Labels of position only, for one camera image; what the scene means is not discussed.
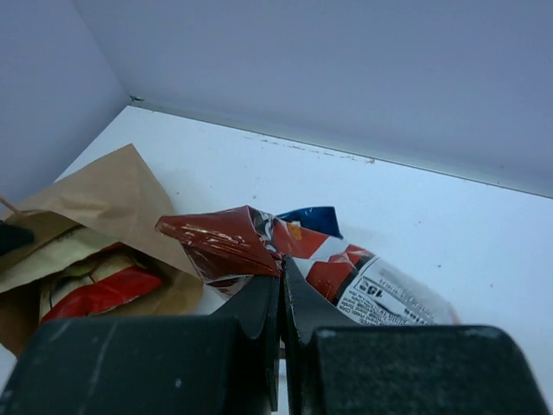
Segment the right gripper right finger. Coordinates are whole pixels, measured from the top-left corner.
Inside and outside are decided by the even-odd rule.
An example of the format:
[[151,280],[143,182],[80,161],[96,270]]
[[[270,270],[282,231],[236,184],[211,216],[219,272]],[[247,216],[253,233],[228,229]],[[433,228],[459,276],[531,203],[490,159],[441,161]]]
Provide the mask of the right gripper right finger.
[[286,258],[280,291],[293,414],[546,414],[528,362],[486,325],[363,326]]

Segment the blue snack bag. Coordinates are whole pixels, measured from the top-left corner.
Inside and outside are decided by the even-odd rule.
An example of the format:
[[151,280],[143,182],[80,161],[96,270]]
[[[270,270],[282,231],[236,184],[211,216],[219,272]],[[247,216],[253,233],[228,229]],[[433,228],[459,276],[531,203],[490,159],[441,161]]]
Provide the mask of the blue snack bag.
[[278,214],[276,217],[312,231],[338,239],[343,238],[335,208],[331,206],[303,207]]

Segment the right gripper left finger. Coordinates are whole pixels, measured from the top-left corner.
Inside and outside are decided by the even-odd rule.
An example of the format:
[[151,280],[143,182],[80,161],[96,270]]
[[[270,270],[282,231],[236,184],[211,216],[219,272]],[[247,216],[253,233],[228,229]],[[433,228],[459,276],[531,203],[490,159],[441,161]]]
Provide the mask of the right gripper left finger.
[[280,281],[254,277],[208,316],[43,325],[1,395],[4,414],[269,414]]

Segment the yellow chip bag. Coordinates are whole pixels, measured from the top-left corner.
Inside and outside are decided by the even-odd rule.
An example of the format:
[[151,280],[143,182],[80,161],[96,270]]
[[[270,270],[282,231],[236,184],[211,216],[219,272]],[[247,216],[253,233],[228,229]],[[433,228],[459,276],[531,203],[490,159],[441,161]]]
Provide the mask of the yellow chip bag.
[[1,292],[29,284],[117,244],[118,240],[87,227],[77,227],[48,242],[1,272]]

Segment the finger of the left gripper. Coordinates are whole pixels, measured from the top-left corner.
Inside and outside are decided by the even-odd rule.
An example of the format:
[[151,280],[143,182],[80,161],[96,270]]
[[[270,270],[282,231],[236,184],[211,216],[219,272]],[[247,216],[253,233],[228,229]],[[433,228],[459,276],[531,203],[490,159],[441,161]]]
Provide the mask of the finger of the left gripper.
[[0,223],[0,255],[19,249],[35,242],[32,230],[17,225],[11,225],[5,221]]

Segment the brown paper bag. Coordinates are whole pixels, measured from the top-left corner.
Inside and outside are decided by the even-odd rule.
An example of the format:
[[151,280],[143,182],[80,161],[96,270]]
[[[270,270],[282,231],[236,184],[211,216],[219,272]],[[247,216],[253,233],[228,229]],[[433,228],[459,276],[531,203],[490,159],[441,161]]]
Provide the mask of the brown paper bag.
[[[203,285],[178,242],[156,230],[157,221],[172,213],[161,183],[126,145],[18,206],[2,205],[1,221],[32,230],[35,242],[1,256],[1,272],[62,234],[87,227],[133,249],[162,277],[159,288],[97,316],[186,315],[199,303]],[[44,324],[39,308],[45,278],[1,292],[1,343],[12,354],[20,354]]]

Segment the red chip bag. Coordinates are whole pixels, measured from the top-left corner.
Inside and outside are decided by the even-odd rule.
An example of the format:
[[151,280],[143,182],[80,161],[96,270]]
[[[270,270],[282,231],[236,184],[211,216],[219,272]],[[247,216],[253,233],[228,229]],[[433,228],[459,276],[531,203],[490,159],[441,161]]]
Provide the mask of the red chip bag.
[[39,323],[104,314],[161,285],[133,249],[116,243],[43,280]]

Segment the dark red snack bag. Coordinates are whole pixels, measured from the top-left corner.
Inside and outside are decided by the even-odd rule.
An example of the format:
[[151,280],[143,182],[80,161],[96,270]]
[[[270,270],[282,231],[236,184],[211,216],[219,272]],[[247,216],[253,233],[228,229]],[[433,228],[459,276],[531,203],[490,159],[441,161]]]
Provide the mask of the dark red snack bag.
[[203,281],[223,298],[255,276],[277,276],[290,258],[302,278],[342,314],[363,325],[453,325],[453,307],[376,254],[250,206],[163,216],[157,230],[176,239]]

